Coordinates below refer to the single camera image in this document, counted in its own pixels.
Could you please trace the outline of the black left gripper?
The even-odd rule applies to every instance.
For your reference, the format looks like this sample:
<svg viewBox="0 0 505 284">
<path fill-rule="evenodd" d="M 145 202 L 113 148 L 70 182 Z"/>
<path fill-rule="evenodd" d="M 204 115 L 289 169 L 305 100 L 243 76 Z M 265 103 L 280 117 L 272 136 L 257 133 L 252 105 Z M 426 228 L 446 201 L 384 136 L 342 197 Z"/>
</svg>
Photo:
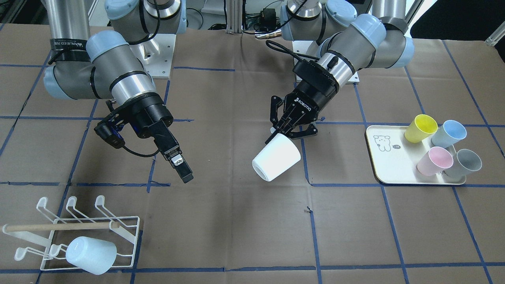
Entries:
<svg viewBox="0 0 505 284">
<path fill-rule="evenodd" d="M 316 136 L 318 128 L 311 122 L 318 119 L 319 113 L 332 98 L 326 97 L 303 80 L 298 83 L 290 94 L 285 96 L 284 100 L 281 97 L 272 96 L 270 121 L 274 132 L 267 138 L 265 144 L 269 144 L 277 134 L 285 135 L 291 140 Z M 284 107 L 284 114 L 279 117 L 278 110 L 281 107 Z M 292 131 L 294 126 L 306 124 L 307 129 L 298 132 Z"/>
</svg>

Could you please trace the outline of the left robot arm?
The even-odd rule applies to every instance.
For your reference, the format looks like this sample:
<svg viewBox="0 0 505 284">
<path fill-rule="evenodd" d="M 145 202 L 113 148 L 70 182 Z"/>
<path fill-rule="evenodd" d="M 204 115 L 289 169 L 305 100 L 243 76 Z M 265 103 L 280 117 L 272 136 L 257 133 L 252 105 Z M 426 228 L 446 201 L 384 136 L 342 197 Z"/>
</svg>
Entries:
<svg viewBox="0 0 505 284">
<path fill-rule="evenodd" d="M 271 97 L 273 133 L 298 140 L 318 133 L 314 122 L 352 76 L 366 68 L 406 66 L 414 44 L 407 37 L 406 2 L 372 0 L 371 13 L 358 14 L 346 0 L 288 0 L 280 9 L 285 40 L 310 40 L 308 54 L 267 40 L 266 45 L 297 59 L 301 82 L 285 97 Z"/>
</svg>

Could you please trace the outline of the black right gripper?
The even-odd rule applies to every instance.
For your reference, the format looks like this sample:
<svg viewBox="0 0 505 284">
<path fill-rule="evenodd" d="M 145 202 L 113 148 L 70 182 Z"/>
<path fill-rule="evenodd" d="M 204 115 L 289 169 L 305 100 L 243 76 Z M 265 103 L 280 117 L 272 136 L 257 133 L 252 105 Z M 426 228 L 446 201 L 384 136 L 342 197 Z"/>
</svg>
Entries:
<svg viewBox="0 0 505 284">
<path fill-rule="evenodd" d="M 154 138 L 159 152 L 184 183 L 193 180 L 193 171 L 183 157 L 178 141 L 169 131 L 174 118 L 157 93 L 147 92 L 134 97 L 116 108 L 115 112 L 132 126 L 139 138 Z"/>
</svg>

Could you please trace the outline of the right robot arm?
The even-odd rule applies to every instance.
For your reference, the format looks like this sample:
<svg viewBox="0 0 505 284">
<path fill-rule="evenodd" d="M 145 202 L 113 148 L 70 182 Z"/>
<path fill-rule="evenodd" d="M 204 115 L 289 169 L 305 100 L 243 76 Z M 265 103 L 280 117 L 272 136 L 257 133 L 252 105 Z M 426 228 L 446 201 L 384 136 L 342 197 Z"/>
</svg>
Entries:
<svg viewBox="0 0 505 284">
<path fill-rule="evenodd" d="M 184 183 L 193 172 L 169 127 L 173 116 L 132 47 L 158 50 L 155 36 L 186 30 L 184 0 L 107 0 L 113 29 L 90 34 L 83 0 L 44 0 L 52 33 L 51 58 L 43 79 L 58 99 L 106 99 L 110 113 L 94 128 L 116 149 L 126 149 L 120 131 L 129 124 L 139 138 L 153 138 L 157 152 Z"/>
</svg>

